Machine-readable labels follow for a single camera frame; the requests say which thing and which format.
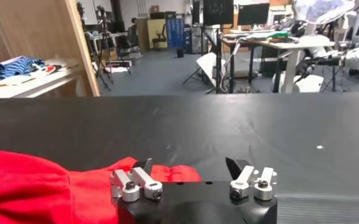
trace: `black table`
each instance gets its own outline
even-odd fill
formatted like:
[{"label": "black table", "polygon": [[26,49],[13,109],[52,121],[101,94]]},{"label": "black table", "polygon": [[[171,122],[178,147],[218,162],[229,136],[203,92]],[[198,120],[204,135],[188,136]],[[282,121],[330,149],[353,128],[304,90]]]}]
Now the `black table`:
[{"label": "black table", "polygon": [[5,99],[0,149],[70,170],[153,157],[212,181],[248,159],[278,171],[280,223],[359,222],[359,93]]}]

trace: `red cloth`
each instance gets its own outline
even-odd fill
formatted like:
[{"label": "red cloth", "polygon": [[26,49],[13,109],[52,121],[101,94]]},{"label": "red cloth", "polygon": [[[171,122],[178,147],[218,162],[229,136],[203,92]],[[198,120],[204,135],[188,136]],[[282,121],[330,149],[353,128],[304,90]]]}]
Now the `red cloth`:
[{"label": "red cloth", "polygon": [[[129,171],[125,158],[112,166],[73,172],[48,160],[0,152],[0,223],[117,223],[110,200],[110,174]],[[153,166],[153,179],[167,182],[200,181],[188,166]]]}]

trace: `tripod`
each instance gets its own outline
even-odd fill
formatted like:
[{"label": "tripod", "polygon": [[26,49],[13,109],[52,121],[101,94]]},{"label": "tripod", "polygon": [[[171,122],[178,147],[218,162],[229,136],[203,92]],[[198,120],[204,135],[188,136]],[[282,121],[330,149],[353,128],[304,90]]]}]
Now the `tripod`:
[{"label": "tripod", "polygon": [[[107,19],[106,11],[105,11],[105,8],[104,8],[103,6],[99,5],[99,6],[97,7],[97,9],[98,9],[98,21],[99,21],[100,24],[102,24],[101,51],[100,51],[100,53],[99,53],[99,58],[102,57],[102,44],[103,44],[103,41],[105,40],[106,47],[107,47],[107,50],[108,50],[107,63],[108,63],[108,66],[109,66],[109,68],[110,68],[110,73],[112,73],[112,65],[111,65],[111,58],[110,58],[110,49],[109,49],[109,47],[108,47],[108,39],[112,38],[112,34],[108,31],[108,27],[107,27],[107,24],[110,23],[110,20]],[[113,45],[114,45],[115,50],[117,51],[117,54],[118,54],[119,59],[121,60],[121,62],[122,62],[123,64],[125,64],[125,61],[124,61],[122,55],[120,54],[118,47],[115,45],[114,41],[113,41]],[[126,70],[128,71],[129,75],[131,75],[130,70],[129,70],[129,67],[126,66],[125,68],[126,68]]]},{"label": "tripod", "polygon": [[98,68],[96,70],[96,77],[97,78],[100,78],[102,80],[102,83],[104,84],[105,88],[108,89],[109,92],[111,92],[112,90],[110,89],[110,87],[108,86],[108,84],[106,83],[106,81],[103,79],[100,71],[99,71],[99,66],[102,65],[103,66],[103,63],[101,60],[98,60],[98,55],[97,53],[94,51],[93,47],[91,46],[91,43],[90,43],[90,33],[88,33],[86,31],[86,23],[85,23],[85,20],[83,18],[83,15],[84,15],[84,8],[83,8],[83,5],[82,3],[78,2],[77,3],[77,10],[79,12],[79,15],[80,15],[80,20],[82,21],[82,28],[83,28],[83,32],[84,32],[84,35],[85,35],[85,38],[86,38],[86,42],[87,42],[87,47],[88,47],[88,51],[90,52],[90,54],[92,54],[92,59],[93,61],[98,65]]},{"label": "tripod", "polygon": [[[202,28],[202,26],[200,26],[201,28],[201,56],[204,55],[204,30]],[[184,82],[183,85],[186,84],[186,82],[188,82],[190,79],[196,79],[194,78],[194,76],[196,74],[198,74],[198,72],[201,70],[201,79],[202,81],[204,81],[204,71],[201,68],[197,68],[197,70],[195,70]]]}]

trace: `white robot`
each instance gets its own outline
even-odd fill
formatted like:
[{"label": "white robot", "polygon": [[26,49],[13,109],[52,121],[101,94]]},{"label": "white robot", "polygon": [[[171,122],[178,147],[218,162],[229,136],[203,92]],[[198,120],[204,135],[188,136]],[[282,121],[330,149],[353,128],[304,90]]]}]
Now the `white robot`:
[{"label": "white robot", "polygon": [[[340,42],[338,44],[340,48],[337,50],[326,51],[324,47],[309,49],[312,55],[309,61],[312,61],[313,66],[309,67],[308,72],[313,71],[314,65],[340,65],[349,69],[359,70],[359,5],[355,9],[354,7],[355,3],[350,0],[293,1],[294,19],[307,23],[305,34],[300,38],[300,41],[327,39],[326,36],[315,34],[316,27],[335,21],[342,16],[344,17],[343,27],[350,31],[350,42]],[[310,80],[315,79],[316,82],[316,75],[308,75],[307,77],[309,78],[308,80],[297,77],[295,81],[303,80],[301,86],[305,86],[305,82],[310,83]]]}]

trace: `gray floor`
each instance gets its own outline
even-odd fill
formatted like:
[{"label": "gray floor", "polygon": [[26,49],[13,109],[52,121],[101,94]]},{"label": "gray floor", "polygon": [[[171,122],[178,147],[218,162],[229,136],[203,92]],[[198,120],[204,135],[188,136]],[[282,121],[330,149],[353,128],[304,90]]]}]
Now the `gray floor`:
[{"label": "gray floor", "polygon": [[[259,68],[256,59],[260,55],[260,48],[255,51],[254,69]],[[98,80],[103,96],[145,96],[145,95],[176,95],[176,94],[205,94],[211,89],[208,83],[191,79],[186,85],[183,81],[197,69],[196,59],[200,55],[185,54],[184,58],[177,58],[175,51],[149,52],[144,54],[127,72],[112,74],[114,84],[109,84],[111,92],[104,88]],[[235,59],[235,72],[247,72],[249,67],[249,53],[240,52]],[[314,72],[325,77],[322,89],[332,78],[332,69],[318,66]],[[248,86],[247,81],[236,81],[235,92],[241,92]],[[332,84],[324,91],[330,91]],[[258,76],[251,86],[253,93],[271,93],[271,79]],[[348,76],[348,70],[340,71],[336,76],[337,91],[359,91],[359,80]]]}]

